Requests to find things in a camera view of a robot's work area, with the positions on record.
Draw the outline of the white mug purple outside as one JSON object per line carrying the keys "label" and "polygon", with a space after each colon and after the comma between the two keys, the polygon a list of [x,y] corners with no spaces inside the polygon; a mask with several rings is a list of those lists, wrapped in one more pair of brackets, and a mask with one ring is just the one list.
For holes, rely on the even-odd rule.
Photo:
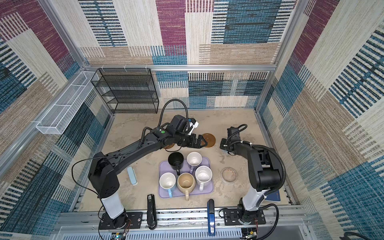
{"label": "white mug purple outside", "polygon": [[190,166],[190,171],[189,171],[190,174],[192,174],[197,169],[197,167],[200,166],[200,164],[202,163],[202,160],[203,160],[202,155],[198,152],[192,152],[188,154],[187,163]]}

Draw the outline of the black mug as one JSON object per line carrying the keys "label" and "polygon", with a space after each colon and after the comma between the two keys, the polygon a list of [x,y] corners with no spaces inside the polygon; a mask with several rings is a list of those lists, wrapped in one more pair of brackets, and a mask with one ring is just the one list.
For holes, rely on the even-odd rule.
{"label": "black mug", "polygon": [[180,176],[180,170],[182,169],[184,164],[183,154],[179,152],[171,153],[168,157],[168,163],[170,164],[173,170],[177,171],[177,175]]}

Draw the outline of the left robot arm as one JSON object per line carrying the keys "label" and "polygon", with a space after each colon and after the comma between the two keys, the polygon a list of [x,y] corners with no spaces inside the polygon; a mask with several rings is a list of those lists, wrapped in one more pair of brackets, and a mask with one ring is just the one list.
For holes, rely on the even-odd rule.
{"label": "left robot arm", "polygon": [[142,157],[172,144],[192,149],[206,147],[208,142],[204,137],[192,133],[196,124],[198,122],[193,118],[185,119],[177,115],[171,123],[153,129],[146,127],[144,131],[149,130],[149,133],[123,149],[106,155],[102,152],[94,155],[88,179],[111,220],[121,219],[126,213],[118,197],[118,174]]}

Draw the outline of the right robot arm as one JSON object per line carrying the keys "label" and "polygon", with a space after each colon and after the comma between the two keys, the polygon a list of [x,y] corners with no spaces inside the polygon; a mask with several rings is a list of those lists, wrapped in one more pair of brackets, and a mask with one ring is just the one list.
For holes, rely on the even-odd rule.
{"label": "right robot arm", "polygon": [[227,129],[227,138],[222,139],[220,149],[247,160],[251,187],[238,204],[241,224],[251,224],[261,215],[262,202],[268,195],[277,192],[285,183],[287,172],[282,158],[272,148],[243,141],[240,132],[248,127],[242,124]]}

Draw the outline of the brown wooden round coaster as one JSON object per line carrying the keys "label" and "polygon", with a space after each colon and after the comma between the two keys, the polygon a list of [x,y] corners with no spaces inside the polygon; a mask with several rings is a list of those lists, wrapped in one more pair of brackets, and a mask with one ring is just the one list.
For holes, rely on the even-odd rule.
{"label": "brown wooden round coaster", "polygon": [[205,134],[203,134],[203,135],[204,135],[206,141],[202,141],[202,142],[205,142],[205,143],[208,144],[208,146],[207,146],[206,148],[211,148],[211,147],[213,147],[213,146],[215,145],[215,143],[216,143],[216,138],[215,138],[215,136],[212,135],[212,134],[209,134],[209,133],[205,133]]}

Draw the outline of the beige mug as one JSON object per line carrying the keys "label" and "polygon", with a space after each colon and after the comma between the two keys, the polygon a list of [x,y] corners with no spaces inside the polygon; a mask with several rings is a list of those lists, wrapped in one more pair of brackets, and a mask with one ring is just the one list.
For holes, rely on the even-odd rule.
{"label": "beige mug", "polygon": [[192,191],[196,187],[196,180],[190,173],[182,173],[178,177],[177,186],[179,191],[185,196],[186,201],[189,201]]}

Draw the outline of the lilac plastic tray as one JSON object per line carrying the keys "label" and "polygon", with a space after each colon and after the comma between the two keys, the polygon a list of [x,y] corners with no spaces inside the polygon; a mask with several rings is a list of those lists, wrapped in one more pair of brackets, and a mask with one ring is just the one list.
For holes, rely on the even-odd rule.
{"label": "lilac plastic tray", "polygon": [[[207,166],[211,167],[210,160],[207,157],[202,158],[201,166]],[[184,160],[184,164],[182,169],[180,170],[180,173],[189,173],[190,172],[190,165],[187,163],[187,160]],[[178,179],[177,171],[173,170],[171,165],[168,163],[168,161],[162,161],[159,165],[159,177],[161,177],[164,173],[172,173],[176,176],[176,179]],[[204,194],[210,194],[214,191],[214,183],[213,179],[210,180],[210,182],[207,183],[207,185],[204,185],[204,189],[201,192],[199,190],[199,184],[196,185],[195,189],[192,191],[190,196],[192,195],[204,195]],[[172,195],[174,198],[176,197],[184,197],[185,194],[183,194],[177,186],[175,186],[175,189],[172,192]],[[163,199],[169,198],[168,190],[163,189],[161,186],[159,186],[159,196]]]}

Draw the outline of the blue stapler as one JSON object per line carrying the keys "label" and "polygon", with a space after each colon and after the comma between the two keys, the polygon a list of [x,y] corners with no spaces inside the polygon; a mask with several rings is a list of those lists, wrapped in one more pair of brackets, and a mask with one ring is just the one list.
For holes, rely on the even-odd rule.
{"label": "blue stapler", "polygon": [[213,199],[209,199],[207,202],[207,213],[208,213],[208,235],[213,237],[216,235],[216,223],[215,223],[215,202]]}

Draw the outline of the dark blue booklet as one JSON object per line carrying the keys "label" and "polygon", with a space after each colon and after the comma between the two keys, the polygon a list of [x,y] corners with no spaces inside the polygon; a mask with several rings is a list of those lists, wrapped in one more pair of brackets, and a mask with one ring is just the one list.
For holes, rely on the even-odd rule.
{"label": "dark blue booklet", "polygon": [[275,192],[267,195],[266,201],[280,202],[281,201],[280,191],[275,191]]}

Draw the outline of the light blue case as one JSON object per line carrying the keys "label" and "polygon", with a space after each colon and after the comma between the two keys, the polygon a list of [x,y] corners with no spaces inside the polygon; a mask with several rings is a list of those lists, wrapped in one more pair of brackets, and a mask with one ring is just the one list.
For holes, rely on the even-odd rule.
{"label": "light blue case", "polygon": [[130,179],[130,182],[133,186],[136,186],[138,184],[137,176],[135,173],[135,170],[132,167],[127,168],[127,173]]}

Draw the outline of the black stapler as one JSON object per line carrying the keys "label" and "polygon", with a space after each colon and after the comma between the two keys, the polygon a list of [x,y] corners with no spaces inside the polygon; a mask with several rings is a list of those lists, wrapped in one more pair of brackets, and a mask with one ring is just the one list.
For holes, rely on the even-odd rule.
{"label": "black stapler", "polygon": [[147,196],[147,225],[150,230],[154,230],[157,227],[157,211],[153,194]]}

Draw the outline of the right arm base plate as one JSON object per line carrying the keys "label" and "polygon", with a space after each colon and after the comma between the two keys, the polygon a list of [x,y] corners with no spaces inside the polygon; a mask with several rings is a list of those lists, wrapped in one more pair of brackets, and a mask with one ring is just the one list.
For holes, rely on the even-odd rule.
{"label": "right arm base plate", "polygon": [[224,218],[226,226],[266,224],[264,212],[261,210],[249,212],[223,208],[220,210],[219,215]]}

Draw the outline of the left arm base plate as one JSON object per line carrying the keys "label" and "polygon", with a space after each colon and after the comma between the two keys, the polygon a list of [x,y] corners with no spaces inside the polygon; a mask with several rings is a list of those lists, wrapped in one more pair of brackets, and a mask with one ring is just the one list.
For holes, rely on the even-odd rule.
{"label": "left arm base plate", "polygon": [[99,223],[100,230],[139,229],[142,224],[142,212],[122,213],[116,219],[111,219],[107,213],[102,215]]}

